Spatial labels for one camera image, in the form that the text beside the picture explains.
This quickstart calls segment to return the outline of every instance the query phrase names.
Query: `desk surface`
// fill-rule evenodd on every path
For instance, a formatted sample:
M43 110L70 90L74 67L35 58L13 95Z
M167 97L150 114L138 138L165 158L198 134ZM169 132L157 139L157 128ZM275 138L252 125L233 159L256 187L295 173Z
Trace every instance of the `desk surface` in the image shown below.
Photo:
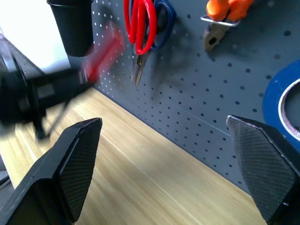
M96 90L70 105L49 141L36 143L31 124L0 141L14 187L66 127L94 117L103 128L78 225L266 224L248 194Z

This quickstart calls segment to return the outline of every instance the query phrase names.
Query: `gray pegboard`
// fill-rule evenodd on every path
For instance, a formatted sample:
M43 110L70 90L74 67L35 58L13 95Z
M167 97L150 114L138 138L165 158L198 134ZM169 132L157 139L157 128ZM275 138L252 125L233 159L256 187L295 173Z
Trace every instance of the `gray pegboard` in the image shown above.
M210 54L203 51L207 0L170 0L177 22L167 45L152 53L138 89L131 83L127 48L95 86L185 151L248 192L226 127L233 114L264 122L263 94L270 79L300 56L300 1L256 2L240 25ZM125 32L123 1L94 0L95 46L105 22ZM72 66L76 65L70 58Z

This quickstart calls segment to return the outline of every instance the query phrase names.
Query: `black cup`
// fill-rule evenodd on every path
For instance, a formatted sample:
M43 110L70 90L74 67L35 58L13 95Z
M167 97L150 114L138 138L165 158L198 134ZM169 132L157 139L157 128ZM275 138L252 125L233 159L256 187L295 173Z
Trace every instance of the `black cup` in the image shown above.
M93 44L92 2L92 0L47 0L66 53L70 56L85 56Z

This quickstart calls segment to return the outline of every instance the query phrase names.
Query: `red scissor handle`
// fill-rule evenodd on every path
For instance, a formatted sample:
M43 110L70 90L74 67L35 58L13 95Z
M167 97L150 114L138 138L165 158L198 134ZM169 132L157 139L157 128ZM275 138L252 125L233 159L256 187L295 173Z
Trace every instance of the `red scissor handle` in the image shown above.
M143 48L146 29L146 11L149 18L148 40ZM129 0L124 0L124 17L126 32L130 43L135 43L135 50L138 55L145 54L154 43L157 30L157 17L152 0L134 0L131 24L129 20Z

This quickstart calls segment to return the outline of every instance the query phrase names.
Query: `orange pliers handle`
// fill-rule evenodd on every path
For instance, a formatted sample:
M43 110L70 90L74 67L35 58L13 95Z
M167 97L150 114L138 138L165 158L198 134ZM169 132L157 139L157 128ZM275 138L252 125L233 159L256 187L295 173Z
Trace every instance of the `orange pliers handle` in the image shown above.
M227 16L229 20L234 22L247 15L247 11L253 1L254 0L209 0L206 5L207 15L214 21L222 21Z

